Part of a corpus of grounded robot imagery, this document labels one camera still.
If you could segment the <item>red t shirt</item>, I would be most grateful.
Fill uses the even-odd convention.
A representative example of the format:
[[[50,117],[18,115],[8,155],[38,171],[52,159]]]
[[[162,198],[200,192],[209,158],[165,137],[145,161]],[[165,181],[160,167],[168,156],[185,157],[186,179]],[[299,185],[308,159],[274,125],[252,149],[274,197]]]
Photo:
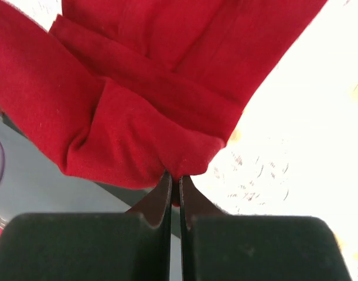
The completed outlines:
[[[0,107],[68,176],[129,189],[203,174],[324,1],[0,1]]]

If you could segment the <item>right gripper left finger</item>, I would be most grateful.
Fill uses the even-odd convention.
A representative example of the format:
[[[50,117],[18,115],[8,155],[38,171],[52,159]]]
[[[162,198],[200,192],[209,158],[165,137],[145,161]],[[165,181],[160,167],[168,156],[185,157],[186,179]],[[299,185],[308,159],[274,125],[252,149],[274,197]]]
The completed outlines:
[[[30,213],[0,236],[0,280],[168,280],[172,177],[125,213]]]

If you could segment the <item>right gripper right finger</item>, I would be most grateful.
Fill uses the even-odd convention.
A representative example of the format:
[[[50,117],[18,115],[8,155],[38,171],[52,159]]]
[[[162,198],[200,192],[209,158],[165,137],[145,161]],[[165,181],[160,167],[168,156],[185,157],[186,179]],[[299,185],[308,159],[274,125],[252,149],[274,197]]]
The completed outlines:
[[[229,215],[183,177],[178,184],[184,280],[341,281],[350,274],[321,219]]]

